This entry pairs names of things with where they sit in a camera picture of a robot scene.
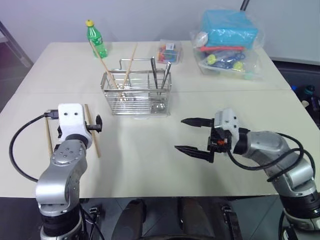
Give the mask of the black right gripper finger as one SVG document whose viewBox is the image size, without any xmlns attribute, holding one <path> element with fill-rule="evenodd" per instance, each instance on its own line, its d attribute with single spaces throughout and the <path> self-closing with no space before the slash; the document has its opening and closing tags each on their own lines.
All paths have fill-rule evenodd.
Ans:
<svg viewBox="0 0 320 240">
<path fill-rule="evenodd" d="M 192 126 L 192 127 L 208 127 L 212 128 L 214 126 L 214 118 L 201 118 L 201 117 L 191 117 L 182 119 L 183 124 Z"/>
<path fill-rule="evenodd" d="M 174 146 L 178 151 L 196 159 L 205 160 L 209 163 L 214 162 L 214 153 L 210 151 L 199 150 L 196 147 L 187 146 L 187 145 L 175 145 Z"/>
</svg>

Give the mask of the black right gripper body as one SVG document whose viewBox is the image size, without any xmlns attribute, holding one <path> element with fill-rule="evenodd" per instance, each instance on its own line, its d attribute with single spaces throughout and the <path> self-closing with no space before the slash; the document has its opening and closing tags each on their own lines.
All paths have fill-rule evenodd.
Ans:
<svg viewBox="0 0 320 240">
<path fill-rule="evenodd" d="M 232 134 L 229 130 L 222 128 L 211 128 L 208 137 L 207 150 L 209 151 L 208 162 L 213 163 L 215 153 L 226 153 L 232 148 Z"/>
</svg>

